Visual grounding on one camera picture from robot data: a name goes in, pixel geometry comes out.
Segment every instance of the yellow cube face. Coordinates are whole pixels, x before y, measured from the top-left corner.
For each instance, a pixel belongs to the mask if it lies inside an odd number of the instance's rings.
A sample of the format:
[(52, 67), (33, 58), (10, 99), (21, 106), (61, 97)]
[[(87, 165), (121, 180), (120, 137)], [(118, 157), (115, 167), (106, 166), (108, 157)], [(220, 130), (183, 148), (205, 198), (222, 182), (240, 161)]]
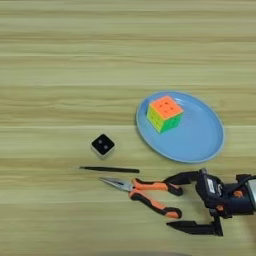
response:
[(161, 116), (155, 111), (155, 109), (152, 106), (149, 106), (147, 118), (151, 122), (151, 124), (155, 127), (155, 129), (158, 132), (161, 132), (164, 120), (161, 118)]

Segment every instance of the rubik's cube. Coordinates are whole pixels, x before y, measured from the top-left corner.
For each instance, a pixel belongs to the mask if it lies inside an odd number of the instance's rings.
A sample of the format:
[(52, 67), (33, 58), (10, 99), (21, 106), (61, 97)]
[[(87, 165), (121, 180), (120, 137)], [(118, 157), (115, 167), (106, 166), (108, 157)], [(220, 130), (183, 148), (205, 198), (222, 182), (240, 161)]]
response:
[(164, 96), (149, 104), (147, 118), (159, 133), (179, 125), (183, 109), (169, 96)]

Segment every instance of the orange pliers handle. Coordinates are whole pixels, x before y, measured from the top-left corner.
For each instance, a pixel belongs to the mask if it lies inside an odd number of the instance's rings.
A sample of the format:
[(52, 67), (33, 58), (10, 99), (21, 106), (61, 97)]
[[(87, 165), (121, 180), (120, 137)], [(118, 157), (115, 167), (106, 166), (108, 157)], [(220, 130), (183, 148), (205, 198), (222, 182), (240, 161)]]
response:
[(133, 184), (134, 189), (129, 193), (129, 196), (132, 200), (140, 201), (155, 212), (168, 218), (181, 218), (182, 212), (180, 209), (174, 207), (166, 207), (160, 202), (145, 195), (142, 190), (164, 190), (169, 191), (174, 195), (180, 196), (183, 194), (182, 188), (166, 182), (144, 182), (140, 179), (134, 179)]

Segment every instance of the plate rim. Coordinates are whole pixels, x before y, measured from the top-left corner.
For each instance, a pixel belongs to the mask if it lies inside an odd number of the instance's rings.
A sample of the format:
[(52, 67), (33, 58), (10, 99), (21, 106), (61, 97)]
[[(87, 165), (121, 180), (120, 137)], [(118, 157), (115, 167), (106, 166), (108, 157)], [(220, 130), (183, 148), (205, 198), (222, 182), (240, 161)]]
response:
[[(206, 107), (214, 114), (215, 118), (218, 120), (218, 122), (219, 122), (219, 124), (220, 124), (221, 132), (222, 132), (222, 141), (221, 141), (221, 144), (220, 144), (218, 150), (217, 150), (214, 154), (212, 154), (212, 155), (210, 155), (209, 157), (204, 158), (204, 159), (202, 159), (202, 160), (184, 160), (184, 159), (182, 160), (182, 159), (170, 157), (168, 154), (165, 154), (165, 153), (160, 152), (160, 150), (158, 150), (155, 146), (152, 146), (150, 143), (148, 143), (147, 139), (145, 138), (145, 136), (144, 136), (143, 133), (141, 132), (140, 126), (138, 125), (138, 123), (139, 123), (139, 122), (138, 122), (138, 114), (139, 114), (139, 111), (140, 111), (140, 109), (141, 109), (142, 104), (143, 104), (147, 99), (153, 97), (153, 96), (156, 95), (156, 94), (160, 94), (160, 93), (177, 93), (177, 94), (181, 94), (181, 95), (185, 95), (185, 96), (191, 97), (191, 98), (195, 99), (196, 101), (199, 101), (200, 103), (202, 103), (204, 106), (206, 106)], [(138, 128), (138, 130), (139, 130), (140, 136), (143, 138), (144, 142), (146, 142), (146, 144), (147, 144), (150, 148), (152, 148), (153, 150), (155, 150), (155, 151), (156, 151), (158, 154), (160, 154), (161, 156), (164, 156), (164, 157), (166, 157), (166, 158), (168, 158), (168, 159), (171, 159), (171, 160), (176, 161), (176, 162), (181, 162), (181, 163), (195, 164), (195, 163), (202, 163), (202, 162), (209, 161), (209, 160), (215, 158), (215, 157), (222, 151), (222, 149), (223, 149), (223, 147), (224, 147), (224, 144), (225, 144), (225, 141), (226, 141), (225, 127), (224, 127), (224, 124), (223, 124), (222, 120), (221, 120), (220, 117), (218, 116), (217, 112), (216, 112), (213, 108), (211, 108), (208, 104), (206, 104), (203, 100), (198, 99), (198, 98), (194, 97), (193, 95), (191, 95), (191, 94), (189, 94), (189, 93), (179, 92), (179, 91), (175, 91), (175, 90), (163, 90), (163, 91), (158, 91), (158, 92), (155, 92), (155, 93), (153, 93), (153, 94), (151, 94), (151, 95), (145, 97), (145, 98), (140, 102), (140, 104), (139, 104), (138, 107), (137, 107), (137, 111), (136, 111), (136, 126), (137, 126), (137, 128)]]

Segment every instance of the pliers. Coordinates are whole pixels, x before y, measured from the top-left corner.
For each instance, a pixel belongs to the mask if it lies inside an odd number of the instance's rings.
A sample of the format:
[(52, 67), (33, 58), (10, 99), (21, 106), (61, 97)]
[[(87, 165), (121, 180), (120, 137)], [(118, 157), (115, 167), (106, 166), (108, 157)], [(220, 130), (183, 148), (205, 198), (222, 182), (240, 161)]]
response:
[(151, 199), (147, 195), (145, 195), (143, 190), (164, 190), (169, 193), (181, 196), (183, 194), (183, 190), (181, 187), (169, 183), (167, 180), (160, 182), (144, 182), (140, 179), (134, 179), (132, 182), (122, 181), (115, 178), (100, 178), (102, 181), (106, 182), (109, 185), (112, 185), (118, 189), (128, 191), (129, 197), (131, 200), (140, 201), (143, 204), (147, 205), (149, 208), (154, 210), (155, 212), (164, 215), (168, 218), (179, 219), (182, 216), (182, 212), (178, 208), (166, 207), (160, 202)]

